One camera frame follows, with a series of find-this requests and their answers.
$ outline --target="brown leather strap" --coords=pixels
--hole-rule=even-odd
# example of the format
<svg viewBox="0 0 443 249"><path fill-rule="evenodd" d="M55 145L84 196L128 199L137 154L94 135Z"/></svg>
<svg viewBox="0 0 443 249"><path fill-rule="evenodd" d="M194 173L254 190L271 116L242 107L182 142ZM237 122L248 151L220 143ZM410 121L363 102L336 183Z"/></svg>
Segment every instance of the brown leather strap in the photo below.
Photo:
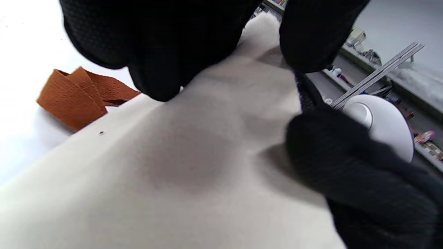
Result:
<svg viewBox="0 0 443 249"><path fill-rule="evenodd" d="M72 74L54 70L37 103L73 131L140 94L112 77L78 68Z"/></svg>

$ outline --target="gloved hand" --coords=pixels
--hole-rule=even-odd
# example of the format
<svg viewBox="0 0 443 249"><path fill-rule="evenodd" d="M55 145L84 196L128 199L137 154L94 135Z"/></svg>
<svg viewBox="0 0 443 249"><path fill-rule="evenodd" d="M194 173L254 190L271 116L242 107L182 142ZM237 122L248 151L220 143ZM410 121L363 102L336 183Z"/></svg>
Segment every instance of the gloved hand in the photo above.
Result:
<svg viewBox="0 0 443 249"><path fill-rule="evenodd" d="M363 125L324 104L296 74L303 114L288 125L286 149L306 185L325 195L349 249L442 248L443 186L372 140Z"/></svg>
<svg viewBox="0 0 443 249"><path fill-rule="evenodd" d="M83 56L111 69L127 66L140 92L168 101L236 49L262 1L60 0L60 6L66 33ZM308 73L331 64L368 2L289 1L280 26L288 65Z"/></svg>

